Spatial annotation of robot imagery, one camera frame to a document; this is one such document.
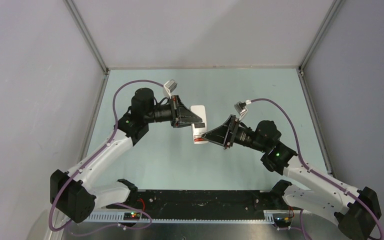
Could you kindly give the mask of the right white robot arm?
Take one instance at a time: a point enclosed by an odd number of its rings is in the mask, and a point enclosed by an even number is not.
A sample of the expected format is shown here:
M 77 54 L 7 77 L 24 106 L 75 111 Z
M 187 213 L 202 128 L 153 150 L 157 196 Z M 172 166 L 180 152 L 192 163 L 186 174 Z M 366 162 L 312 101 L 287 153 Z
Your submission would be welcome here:
M 304 185 L 307 189 L 280 180 L 271 189 L 271 204 L 277 209 L 297 207 L 318 215 L 338 227 L 350 240 L 369 240 L 382 213 L 374 190 L 358 189 L 319 171 L 280 141 L 281 132 L 275 123 L 262 120 L 255 130 L 235 115 L 202 138 L 225 149 L 234 144 L 263 153 L 261 162 L 276 172 Z

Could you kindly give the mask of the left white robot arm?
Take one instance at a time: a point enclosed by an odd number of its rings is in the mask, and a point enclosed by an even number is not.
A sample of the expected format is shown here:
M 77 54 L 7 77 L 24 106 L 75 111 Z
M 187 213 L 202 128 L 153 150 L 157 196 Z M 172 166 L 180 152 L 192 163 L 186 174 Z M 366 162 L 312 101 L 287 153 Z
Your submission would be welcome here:
M 178 95 L 156 101 L 150 88 L 135 91 L 128 111 L 116 120 L 111 135 L 89 157 L 67 171 L 50 176 L 51 211 L 59 210 L 75 223 L 83 222 L 95 209 L 115 203 L 133 208 L 138 202 L 135 185 L 125 179 L 100 187 L 94 182 L 122 154 L 134 147 L 149 131 L 151 123 L 169 122 L 173 128 L 202 123 Z

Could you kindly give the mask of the white red remote control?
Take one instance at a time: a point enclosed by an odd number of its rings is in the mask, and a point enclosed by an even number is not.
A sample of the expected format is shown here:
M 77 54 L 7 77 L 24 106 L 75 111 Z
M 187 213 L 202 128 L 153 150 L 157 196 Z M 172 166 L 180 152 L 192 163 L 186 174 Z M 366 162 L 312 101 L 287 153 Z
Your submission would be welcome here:
M 196 145 L 202 145 L 207 144 L 208 141 L 205 140 L 203 137 L 201 139 L 194 139 L 194 136 L 202 136 L 204 133 L 207 132 L 207 116 L 206 116 L 206 109 L 204 105 L 192 105 L 191 110 L 200 116 L 202 118 L 201 123 L 195 123 L 191 125 L 192 129 L 192 137 L 193 137 L 193 143 Z

